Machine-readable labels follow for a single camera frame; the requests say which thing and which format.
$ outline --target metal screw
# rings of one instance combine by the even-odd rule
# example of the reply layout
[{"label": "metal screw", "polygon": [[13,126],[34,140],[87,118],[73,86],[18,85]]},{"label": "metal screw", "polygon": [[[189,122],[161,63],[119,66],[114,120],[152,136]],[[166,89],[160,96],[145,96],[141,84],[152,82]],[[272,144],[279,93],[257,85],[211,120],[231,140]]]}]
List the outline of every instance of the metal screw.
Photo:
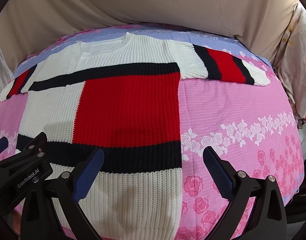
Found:
[{"label": "metal screw", "polygon": [[36,183],[36,182],[38,182],[39,180],[40,180],[40,179],[39,179],[38,177],[34,177],[32,181],[33,181],[33,183]]},{"label": "metal screw", "polygon": [[241,178],[245,178],[246,177],[246,173],[244,171],[239,171],[237,174]]},{"label": "metal screw", "polygon": [[67,179],[69,176],[70,176],[70,173],[68,171],[64,171],[61,175],[63,179]]},{"label": "metal screw", "polygon": [[272,181],[272,182],[274,182],[274,181],[275,181],[275,177],[272,176],[272,175],[269,175],[269,180]]}]

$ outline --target beige curtain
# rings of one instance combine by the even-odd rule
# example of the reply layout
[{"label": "beige curtain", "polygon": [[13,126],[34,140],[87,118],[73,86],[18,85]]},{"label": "beige curtain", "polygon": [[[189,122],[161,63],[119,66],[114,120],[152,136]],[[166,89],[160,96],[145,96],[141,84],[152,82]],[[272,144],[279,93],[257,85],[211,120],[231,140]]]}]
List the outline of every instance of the beige curtain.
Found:
[{"label": "beige curtain", "polygon": [[0,14],[0,47],[13,71],[29,54],[80,30],[139,22],[236,36],[274,59],[297,0],[10,0]]}]

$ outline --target sweater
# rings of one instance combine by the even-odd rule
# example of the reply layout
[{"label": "sweater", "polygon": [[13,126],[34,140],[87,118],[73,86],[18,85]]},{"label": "sweater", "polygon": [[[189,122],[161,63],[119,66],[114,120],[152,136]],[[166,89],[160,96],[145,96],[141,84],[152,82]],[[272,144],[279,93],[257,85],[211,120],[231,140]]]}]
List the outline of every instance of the sweater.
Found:
[{"label": "sweater", "polygon": [[101,171],[79,202],[102,237],[173,240],[182,205],[177,93],[186,78],[269,84],[264,71],[228,53],[127,33],[49,56],[11,82],[0,100],[28,93],[16,149],[44,131],[51,178],[95,147],[104,150]]}]

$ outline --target bed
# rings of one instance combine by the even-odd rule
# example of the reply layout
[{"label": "bed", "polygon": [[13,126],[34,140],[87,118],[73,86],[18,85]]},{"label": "bed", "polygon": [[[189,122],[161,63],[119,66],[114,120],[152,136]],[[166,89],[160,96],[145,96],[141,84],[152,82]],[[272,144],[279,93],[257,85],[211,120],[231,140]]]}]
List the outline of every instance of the bed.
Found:
[{"label": "bed", "polygon": [[[264,87],[205,79],[180,80],[178,100],[182,199],[180,222],[174,233],[175,240],[204,239],[228,204],[221,198],[201,158],[201,152],[209,145],[236,170],[244,170],[255,178],[274,175],[286,205],[298,191],[304,177],[297,122],[271,64],[266,59],[252,54],[235,38],[160,24],[123,25],[82,31],[65,36],[40,54],[28,57],[16,68],[11,81],[70,45],[81,41],[90,43],[115,39],[127,32],[160,40],[185,41],[226,52],[265,71],[270,80],[270,84]],[[18,94],[0,102],[0,138],[6,136],[9,141],[9,147],[0,155],[0,160],[16,153],[26,101],[26,94]],[[161,187],[166,186],[167,181],[161,183]],[[94,213],[89,211],[89,205],[94,201],[96,202],[90,196],[80,201],[80,206],[94,228],[104,237],[121,239],[118,232],[105,231],[103,221],[93,221]],[[253,199],[250,198],[233,236],[242,233],[252,205]],[[59,204],[55,203],[55,206],[66,233],[72,236]],[[112,217],[119,216],[118,212],[119,210]],[[110,217],[109,211],[105,210],[104,213]],[[127,221],[122,219],[119,224],[126,225]]]}]

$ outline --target red stripe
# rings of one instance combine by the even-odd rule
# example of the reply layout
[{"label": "red stripe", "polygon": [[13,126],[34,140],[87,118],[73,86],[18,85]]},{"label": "red stripe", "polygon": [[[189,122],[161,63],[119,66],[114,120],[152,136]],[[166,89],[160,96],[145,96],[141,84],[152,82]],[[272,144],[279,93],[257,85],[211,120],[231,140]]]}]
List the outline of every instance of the red stripe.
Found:
[{"label": "red stripe", "polygon": [[208,49],[209,55],[216,61],[217,66],[222,74],[221,81],[245,83],[246,78],[243,76],[239,67],[233,61],[229,53]]},{"label": "red stripe", "polygon": [[28,72],[29,72],[29,69],[26,70],[23,74],[19,75],[19,77],[15,79],[15,81],[14,81],[15,83],[14,83],[12,89],[10,90],[10,92],[8,93],[8,98],[10,98],[12,95],[17,95],[18,94],[18,89],[23,84],[23,82],[25,80],[25,77],[26,77]]},{"label": "red stripe", "polygon": [[73,143],[140,147],[180,140],[180,73],[85,82]]}]

